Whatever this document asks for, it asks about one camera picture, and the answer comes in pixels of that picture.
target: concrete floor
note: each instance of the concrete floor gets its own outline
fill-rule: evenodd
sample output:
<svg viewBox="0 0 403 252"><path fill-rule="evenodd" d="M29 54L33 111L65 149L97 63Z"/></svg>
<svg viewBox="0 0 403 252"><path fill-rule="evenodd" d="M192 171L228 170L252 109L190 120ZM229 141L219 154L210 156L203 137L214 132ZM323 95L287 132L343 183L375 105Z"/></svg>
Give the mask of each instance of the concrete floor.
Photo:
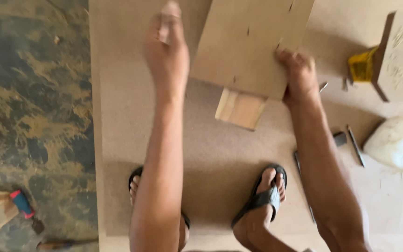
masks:
<svg viewBox="0 0 403 252"><path fill-rule="evenodd" d="M52 3L0 0L0 191L23 189L46 227L38 237L19 214L0 251L98 235L88 3Z"/></svg>
<svg viewBox="0 0 403 252"><path fill-rule="evenodd" d="M90 1L94 135L101 251L128 251L131 207L127 180L145 157L153 117L153 86L142 58L142 36L164 0ZM196 53L210 1L182 1L185 36ZM350 124L362 143L384 118L403 116L403 104L383 103L370 84L342 90L346 60L377 45L397 0L317 0L300 50L316 57L323 104L333 131ZM230 222L268 162L288 171L288 200L270 230L299 251L328 251L312 223L294 161L290 116L270 101L256 132L217 122L222 88L190 79L184 110L183 210L191 219L185 250L245 249ZM359 166L351 144L340 147L369 221L374 251L403 252L403 173L367 155Z"/></svg>

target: flip-flop strap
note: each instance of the flip-flop strap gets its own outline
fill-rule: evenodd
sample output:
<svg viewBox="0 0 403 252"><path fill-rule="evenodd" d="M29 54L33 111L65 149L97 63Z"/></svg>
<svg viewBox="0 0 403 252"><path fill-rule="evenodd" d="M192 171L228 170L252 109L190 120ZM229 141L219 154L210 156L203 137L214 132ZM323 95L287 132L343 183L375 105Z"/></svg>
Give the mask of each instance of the flip-flop strap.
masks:
<svg viewBox="0 0 403 252"><path fill-rule="evenodd" d="M247 211L263 207L267 204L271 204L271 206L273 207L273 214L271 216L271 221L273 221L281 205L278 188L276 186L270 188L267 191L260 192L254 195L251 199Z"/></svg>

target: black flip-flop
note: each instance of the black flip-flop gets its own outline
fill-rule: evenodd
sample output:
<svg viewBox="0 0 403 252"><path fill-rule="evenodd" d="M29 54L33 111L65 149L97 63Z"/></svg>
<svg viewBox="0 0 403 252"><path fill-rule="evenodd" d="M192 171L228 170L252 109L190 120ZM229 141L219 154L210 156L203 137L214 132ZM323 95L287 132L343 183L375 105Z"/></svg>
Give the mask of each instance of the black flip-flop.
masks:
<svg viewBox="0 0 403 252"><path fill-rule="evenodd" d="M130 189L131 189L131 186L130 186L130 184L133 182L133 178L135 177L135 176L141 176L141 174L142 174L142 169L143 169L143 167L141 166L141 167L138 167L136 170L134 170L133 172L132 172L132 174L130 175L130 178L129 178L129 192L130 192ZM186 226L188 227L188 229L190 229L191 228L191 220L189 220L189 218L183 213L183 212L181 212L181 215L183 216L183 219L184 219L184 222L186 223Z"/></svg>
<svg viewBox="0 0 403 252"><path fill-rule="evenodd" d="M253 186L253 190L251 191L251 196L248 200L248 202L243 206L243 208L239 211L239 213L234 217L234 220L232 221L231 227L234 228L234 225L250 210L260 208L262 206L265 206L267 204L271 204L273 207L273 215L271 216L271 221L274 220L274 217L276 216L276 213L278 212L278 209L281 205L281 201L279 199L279 192L278 188L276 186L273 186L267 191L260 192L256 194L257 187L259 186L261 180L262 180L262 174L264 171L268 168L274 168L276 170L276 175L278 173L281 173L283 175L284 179L284 189L287 188L287 173L284 170L284 168L278 164L270 164L268 165L265 169L262 170L261 174L259 175L259 178L257 179L256 183Z"/></svg>

